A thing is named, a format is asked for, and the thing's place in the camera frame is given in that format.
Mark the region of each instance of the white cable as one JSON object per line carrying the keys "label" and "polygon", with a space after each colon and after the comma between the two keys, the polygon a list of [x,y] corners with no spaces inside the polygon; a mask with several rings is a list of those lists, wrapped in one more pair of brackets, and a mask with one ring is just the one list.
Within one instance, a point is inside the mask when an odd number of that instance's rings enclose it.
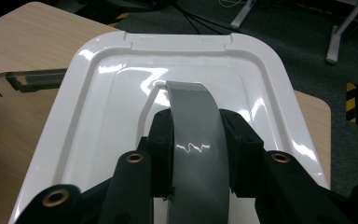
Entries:
{"label": "white cable", "polygon": [[[231,5],[225,5],[223,4],[223,2],[226,2],[226,3],[231,3]],[[242,0],[237,0],[237,1],[231,1],[231,0],[219,0],[219,4],[220,6],[222,7],[235,7],[236,5],[238,4],[245,4],[246,2],[242,2]]]}

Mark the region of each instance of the screw hole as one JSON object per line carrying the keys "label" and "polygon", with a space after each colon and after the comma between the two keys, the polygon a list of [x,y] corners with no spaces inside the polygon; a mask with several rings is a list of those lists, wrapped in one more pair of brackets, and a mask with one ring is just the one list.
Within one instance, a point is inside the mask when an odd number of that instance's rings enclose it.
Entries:
{"label": "screw hole", "polygon": [[144,156],[140,153],[132,153],[127,157],[127,162],[136,163],[144,159]]}
{"label": "screw hole", "polygon": [[287,157],[286,155],[284,154],[281,154],[281,153],[274,153],[271,155],[272,159],[277,161],[277,162],[281,162],[281,163],[287,163],[290,161],[290,158]]}
{"label": "screw hole", "polygon": [[67,189],[56,189],[43,198],[42,204],[45,207],[54,207],[64,203],[69,198]]}

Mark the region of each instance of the gray carpet floor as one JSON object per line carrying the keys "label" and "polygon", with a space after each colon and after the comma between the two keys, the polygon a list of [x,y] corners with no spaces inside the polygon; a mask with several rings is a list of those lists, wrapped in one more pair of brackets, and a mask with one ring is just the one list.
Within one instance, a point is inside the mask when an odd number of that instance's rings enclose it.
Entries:
{"label": "gray carpet floor", "polygon": [[[58,7],[76,10],[78,6],[71,1],[74,0],[61,0]],[[341,44],[338,63],[329,65],[324,59],[331,28],[340,25],[343,18],[316,9],[288,8],[284,1],[275,2],[275,7],[254,7],[238,31],[212,27],[223,35],[239,32],[264,41],[281,57],[295,90],[327,102],[332,115],[332,191],[348,196],[358,185],[358,125],[346,121],[346,83],[358,84],[358,30]],[[219,0],[178,0],[177,4],[225,27],[243,6],[226,8]],[[216,35],[195,24],[202,35]],[[184,15],[171,6],[130,13],[117,28],[136,34],[196,34]]]}

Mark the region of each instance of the wooden table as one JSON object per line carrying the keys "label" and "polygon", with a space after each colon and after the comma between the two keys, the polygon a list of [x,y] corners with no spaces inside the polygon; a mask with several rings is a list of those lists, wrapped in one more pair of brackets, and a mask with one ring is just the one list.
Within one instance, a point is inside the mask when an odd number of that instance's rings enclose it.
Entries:
{"label": "wooden table", "polygon": [[[0,18],[0,73],[67,68],[76,51],[115,29],[42,3],[29,3]],[[57,90],[13,91],[0,78],[0,223],[7,223]],[[330,179],[330,109],[296,92]]]}

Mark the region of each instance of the black metal bracket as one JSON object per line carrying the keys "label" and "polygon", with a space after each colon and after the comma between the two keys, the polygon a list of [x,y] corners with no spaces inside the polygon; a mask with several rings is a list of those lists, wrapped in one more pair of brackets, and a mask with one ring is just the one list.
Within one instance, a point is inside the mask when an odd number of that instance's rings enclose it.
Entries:
{"label": "black metal bracket", "polygon": [[58,89],[65,73],[66,69],[7,72],[5,77],[15,91],[36,92]]}
{"label": "black metal bracket", "polygon": [[[292,155],[266,151],[243,117],[220,110],[225,127],[230,188],[255,198],[262,224],[358,223],[358,187],[349,198],[320,187]],[[173,123],[169,109],[158,112],[137,150],[123,154],[112,178],[80,193],[72,185],[40,192],[21,213],[28,223],[153,223],[153,198],[170,199]]]}

